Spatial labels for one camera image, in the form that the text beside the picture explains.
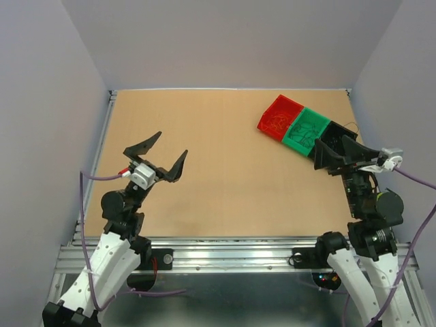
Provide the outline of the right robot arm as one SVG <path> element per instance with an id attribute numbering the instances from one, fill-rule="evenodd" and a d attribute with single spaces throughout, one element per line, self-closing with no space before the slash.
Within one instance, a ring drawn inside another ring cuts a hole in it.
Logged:
<path id="1" fill-rule="evenodd" d="M 393 227 L 403 223 L 400 195 L 379 190 L 376 174 L 400 172 L 401 149 L 370 149 L 342 137 L 343 154 L 315 140 L 314 168 L 340 176 L 355 222 L 348 236 L 327 232 L 317 238 L 314 260 L 338 274 L 365 326 L 419 326 L 403 284 L 403 275 L 420 236 L 417 233 L 403 260 Z"/>

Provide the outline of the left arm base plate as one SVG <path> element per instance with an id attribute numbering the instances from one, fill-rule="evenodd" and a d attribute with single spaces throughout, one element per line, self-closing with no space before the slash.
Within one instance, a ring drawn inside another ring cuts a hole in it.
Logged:
<path id="1" fill-rule="evenodd" d="M 171 248 L 150 248 L 140 256 L 139 271 L 167 271 L 172 270 L 174 250 Z"/>

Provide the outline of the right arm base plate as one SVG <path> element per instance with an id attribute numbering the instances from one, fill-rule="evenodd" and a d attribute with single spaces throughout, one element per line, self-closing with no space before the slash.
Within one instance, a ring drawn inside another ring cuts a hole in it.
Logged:
<path id="1" fill-rule="evenodd" d="M 315 247 L 296 247 L 288 258 L 288 264 L 295 269 L 331 269 L 327 262 L 328 252 Z"/>

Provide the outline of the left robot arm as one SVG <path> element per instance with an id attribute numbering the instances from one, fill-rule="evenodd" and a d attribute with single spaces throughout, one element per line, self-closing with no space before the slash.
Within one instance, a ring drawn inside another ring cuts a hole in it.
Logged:
<path id="1" fill-rule="evenodd" d="M 107 221 L 104 231 L 93 253 L 81 242 L 84 268 L 58 301 L 46 304 L 44 326 L 100 326 L 99 314 L 120 294 L 135 269 L 150 266 L 152 277 L 157 276 L 159 261 L 151 241 L 140 235 L 144 214 L 139 210 L 157 183 L 175 183 L 181 178 L 187 156 L 183 152 L 170 170 L 144 159 L 160 136 L 157 132 L 123 151 L 130 163 L 110 179 L 126 178 L 127 185 L 102 196 L 102 217 Z"/>

